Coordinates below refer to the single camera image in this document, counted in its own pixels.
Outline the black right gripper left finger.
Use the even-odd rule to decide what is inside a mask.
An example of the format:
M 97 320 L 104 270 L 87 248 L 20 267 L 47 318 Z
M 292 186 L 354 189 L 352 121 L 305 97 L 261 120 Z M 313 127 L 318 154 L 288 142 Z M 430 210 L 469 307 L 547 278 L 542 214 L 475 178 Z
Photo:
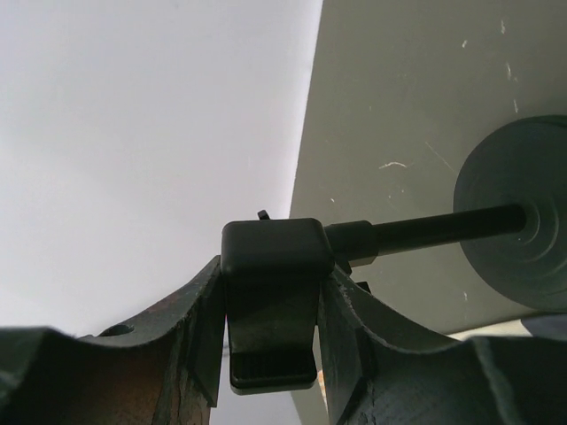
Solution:
M 209 308 L 220 259 L 98 336 L 2 328 L 3 424 L 207 424 L 218 397 L 221 326 Z

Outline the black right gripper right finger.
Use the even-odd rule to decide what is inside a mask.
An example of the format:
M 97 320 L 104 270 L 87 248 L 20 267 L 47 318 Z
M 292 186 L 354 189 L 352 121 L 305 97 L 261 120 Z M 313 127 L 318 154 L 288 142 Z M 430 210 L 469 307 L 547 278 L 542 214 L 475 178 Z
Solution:
M 322 284 L 318 328 L 333 424 L 563 424 L 566 344 L 460 341 L 395 312 L 348 275 Z

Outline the black phone stand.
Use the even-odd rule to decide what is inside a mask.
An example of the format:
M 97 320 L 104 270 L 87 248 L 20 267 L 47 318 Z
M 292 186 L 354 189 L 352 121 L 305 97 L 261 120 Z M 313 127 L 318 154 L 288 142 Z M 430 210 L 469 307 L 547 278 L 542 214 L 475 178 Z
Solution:
M 465 160 L 449 214 L 329 226 L 313 218 L 233 221 L 221 275 L 230 380 L 242 393 L 299 389 L 316 377 L 311 349 L 321 284 L 399 252 L 458 243 L 491 288 L 544 312 L 566 309 L 566 118 L 493 131 Z

